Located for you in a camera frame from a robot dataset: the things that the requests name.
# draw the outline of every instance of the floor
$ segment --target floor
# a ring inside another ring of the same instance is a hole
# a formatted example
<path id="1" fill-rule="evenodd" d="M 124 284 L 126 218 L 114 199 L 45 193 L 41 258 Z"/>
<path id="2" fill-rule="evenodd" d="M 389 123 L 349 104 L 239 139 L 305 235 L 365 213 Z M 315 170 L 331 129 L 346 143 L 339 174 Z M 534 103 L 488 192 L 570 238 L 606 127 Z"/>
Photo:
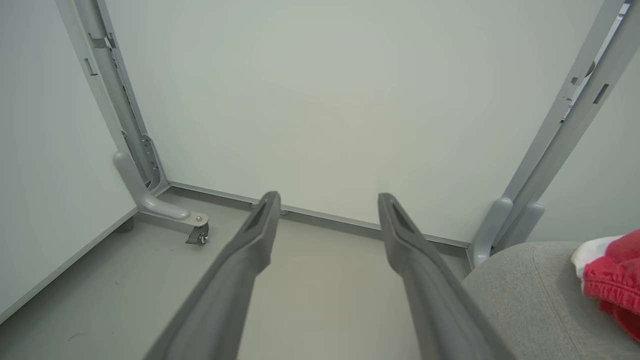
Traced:
<path id="1" fill-rule="evenodd" d="M 137 214 L 0 325 L 0 359 L 141 359 L 248 215 L 210 195 L 161 198 L 210 216 L 209 242 Z M 239 358 L 419 359 L 402 281 L 383 243 L 282 217 L 271 265 L 258 276 Z M 464 249 L 439 245 L 459 279 Z"/>

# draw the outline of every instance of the red cloth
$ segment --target red cloth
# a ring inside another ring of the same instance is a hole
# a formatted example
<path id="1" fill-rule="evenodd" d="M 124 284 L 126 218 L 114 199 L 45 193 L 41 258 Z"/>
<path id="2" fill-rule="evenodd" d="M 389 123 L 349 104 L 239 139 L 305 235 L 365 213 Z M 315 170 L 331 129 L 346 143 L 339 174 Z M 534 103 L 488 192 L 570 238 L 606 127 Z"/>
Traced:
<path id="1" fill-rule="evenodd" d="M 600 309 L 640 341 L 640 230 L 612 242 L 585 266 L 584 294 L 600 299 Z"/>

